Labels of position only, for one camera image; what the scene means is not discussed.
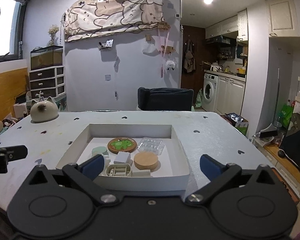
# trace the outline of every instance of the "range hood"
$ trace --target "range hood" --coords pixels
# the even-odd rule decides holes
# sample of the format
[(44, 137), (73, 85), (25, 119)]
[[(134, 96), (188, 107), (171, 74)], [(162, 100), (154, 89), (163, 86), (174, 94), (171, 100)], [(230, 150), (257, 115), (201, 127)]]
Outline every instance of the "range hood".
[(206, 39), (206, 44), (211, 43), (217, 43), (222, 47), (235, 47), (237, 44), (237, 40), (220, 35)]

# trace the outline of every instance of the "black chair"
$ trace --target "black chair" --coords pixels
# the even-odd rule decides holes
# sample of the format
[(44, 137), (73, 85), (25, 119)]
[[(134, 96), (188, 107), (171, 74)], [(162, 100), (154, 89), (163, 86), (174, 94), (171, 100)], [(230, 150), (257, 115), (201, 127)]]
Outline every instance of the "black chair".
[(143, 111), (191, 111), (192, 89), (138, 89), (138, 107)]

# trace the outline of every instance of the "clear plastic tray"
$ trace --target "clear plastic tray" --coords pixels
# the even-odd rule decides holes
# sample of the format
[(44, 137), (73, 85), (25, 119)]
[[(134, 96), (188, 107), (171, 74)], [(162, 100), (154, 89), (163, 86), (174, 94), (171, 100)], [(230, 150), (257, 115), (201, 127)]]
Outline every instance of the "clear plastic tray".
[(160, 155), (163, 151), (164, 144), (160, 139), (144, 137), (138, 144), (137, 150), (139, 152), (153, 152), (154, 154)]

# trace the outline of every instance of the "white table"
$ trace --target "white table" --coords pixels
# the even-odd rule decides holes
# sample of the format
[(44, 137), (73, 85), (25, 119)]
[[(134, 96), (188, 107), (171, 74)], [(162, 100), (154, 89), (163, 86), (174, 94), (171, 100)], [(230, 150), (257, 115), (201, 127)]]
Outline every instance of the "white table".
[(173, 125), (189, 162), (186, 196), (210, 182), (200, 170), (202, 154), (208, 154), (223, 164), (237, 163), (244, 169), (255, 169), (261, 163), (273, 167), (245, 136), (215, 113), (60, 112), (57, 119), (37, 124), (31, 123), (28, 116), (0, 135), (0, 147), (25, 145), (28, 148), (27, 158), (9, 163), (8, 173), (0, 174), (0, 208), (7, 209), (13, 195), (37, 164), (36, 160), (42, 159), (42, 164), (54, 169), (70, 147), (69, 142), (74, 141), (90, 123)]

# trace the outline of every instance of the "ceiling light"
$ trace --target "ceiling light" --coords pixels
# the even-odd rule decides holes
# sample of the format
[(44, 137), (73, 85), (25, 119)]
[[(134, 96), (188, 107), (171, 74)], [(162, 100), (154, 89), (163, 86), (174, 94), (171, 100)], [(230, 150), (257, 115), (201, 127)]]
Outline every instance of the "ceiling light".
[(205, 4), (211, 4), (213, 0), (203, 0)]

